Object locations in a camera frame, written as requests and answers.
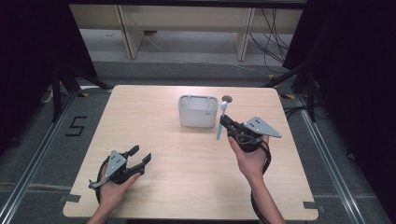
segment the hand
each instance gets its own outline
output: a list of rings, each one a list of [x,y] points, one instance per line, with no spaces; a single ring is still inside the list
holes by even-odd
[[[265,143],[269,144],[268,135],[263,135],[262,138]],[[239,170],[247,178],[247,181],[251,183],[251,181],[257,180],[258,178],[262,180],[262,168],[264,167],[266,161],[266,154],[264,150],[258,148],[253,152],[246,153],[231,136],[228,137],[228,141],[230,142],[230,146],[235,153]]]
[[[107,165],[105,165],[102,169],[101,180],[105,178],[106,168]],[[122,200],[125,198],[128,188],[132,186],[139,176],[139,173],[134,174],[120,185],[111,181],[108,181],[102,185],[100,187],[99,207],[96,209],[95,214],[93,214],[87,224],[106,223],[107,218],[110,216],[113,209],[122,202]]]
[[[105,179],[107,165],[102,169],[102,178]],[[109,209],[113,210],[125,197],[128,188],[136,181],[140,176],[139,173],[132,175],[122,184],[115,184],[112,181],[106,182],[100,188],[100,205],[105,205]]]

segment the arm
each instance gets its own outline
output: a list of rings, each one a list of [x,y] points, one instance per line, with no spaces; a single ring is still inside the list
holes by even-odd
[[[265,135],[263,138],[268,144],[269,136]],[[264,183],[262,168],[266,160],[265,152],[259,148],[253,152],[245,153],[232,137],[229,137],[228,140],[238,161],[239,170],[247,179],[262,215],[272,224],[286,223]]]
[[[105,177],[106,166],[102,169],[102,179]],[[88,220],[87,224],[106,223],[113,209],[122,202],[128,188],[140,176],[139,173],[132,175],[124,183],[118,185],[108,181],[100,188],[100,202],[96,212]]]

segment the metal rod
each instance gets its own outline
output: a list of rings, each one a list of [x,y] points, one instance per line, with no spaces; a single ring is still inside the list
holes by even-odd
[[[12,190],[10,196],[8,197],[6,203],[1,208],[1,213],[0,213],[0,220],[1,223],[9,223],[11,219],[13,218],[15,212],[18,209],[18,206],[20,205],[23,196],[26,193],[26,190],[28,189],[30,183],[32,182],[33,178],[35,177],[35,174],[40,167],[40,164],[44,160],[47,151],[50,148],[50,144],[52,143],[53,139],[56,136],[56,133],[59,130],[59,127],[61,126],[63,120],[64,120],[64,115],[67,112],[67,109],[70,107],[72,104],[73,100],[76,98],[77,93],[69,93],[67,95],[65,101],[64,101],[64,110],[60,114],[59,118],[51,123],[49,126],[49,130],[47,131],[46,135],[44,136],[44,139],[41,141],[38,149],[35,152],[35,155],[29,162],[28,166],[26,167],[23,175],[21,176],[20,180],[18,181],[17,185],[14,187]]]
[[[304,99],[301,95],[296,96],[297,105],[305,105]],[[327,148],[327,145],[322,138],[320,131],[318,130],[318,126],[315,122],[311,121],[308,113],[303,110],[302,115],[305,121],[306,126],[308,127],[309,132],[311,133],[315,144],[317,145],[318,152],[323,159],[325,167],[329,172],[330,178],[334,183],[335,189],[337,190],[342,203],[346,209],[347,214],[351,220],[351,223],[361,224],[366,223],[359,206],[354,199],[352,193],[350,192],[347,183],[345,182],[343,176],[341,175],[340,170],[338,169],[337,164],[332,158],[332,153]]]

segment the wooden table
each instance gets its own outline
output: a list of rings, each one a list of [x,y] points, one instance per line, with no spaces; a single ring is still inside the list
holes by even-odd
[[[146,173],[128,191],[123,204],[112,214],[122,218],[254,220],[250,188],[239,172],[225,129],[216,139],[212,129],[180,125],[181,95],[230,95],[226,114],[242,122],[259,115],[282,134],[271,138],[272,163],[264,179],[280,212],[289,220],[314,220],[318,210],[305,209],[313,202],[303,166],[274,89],[181,86],[117,86],[81,165],[71,194],[78,203],[67,202],[67,217],[90,217],[97,201],[88,188],[111,149],[118,152],[139,145],[128,160],[135,165],[150,152]],[[221,111],[218,111],[217,122]]]

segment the white box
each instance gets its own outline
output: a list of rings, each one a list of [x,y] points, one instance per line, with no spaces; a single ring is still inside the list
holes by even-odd
[[[182,95],[178,99],[180,124],[187,127],[213,128],[218,107],[216,97]]]

